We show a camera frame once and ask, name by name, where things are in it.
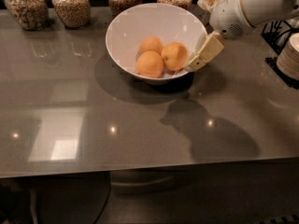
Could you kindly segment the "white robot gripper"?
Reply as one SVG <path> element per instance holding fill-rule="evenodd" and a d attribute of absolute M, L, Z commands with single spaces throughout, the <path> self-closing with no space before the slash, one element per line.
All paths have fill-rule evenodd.
<path fill-rule="evenodd" d="M 216 58 L 224 49 L 224 38 L 236 40 L 255 30 L 246 18 L 242 0 L 198 0 L 197 5 L 212 11 L 209 24 L 216 32 L 198 43 L 184 65 L 187 72 L 196 72 Z"/>

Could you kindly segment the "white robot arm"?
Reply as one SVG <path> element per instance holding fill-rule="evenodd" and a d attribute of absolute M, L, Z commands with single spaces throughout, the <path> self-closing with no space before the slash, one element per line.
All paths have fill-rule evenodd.
<path fill-rule="evenodd" d="M 202 37 L 184 65 L 195 72 L 211 62 L 224 49 L 225 40 L 251 34 L 269 21 L 285 21 L 299 15 L 299 0 L 198 0 L 197 5 L 210 13 L 213 31 Z"/>

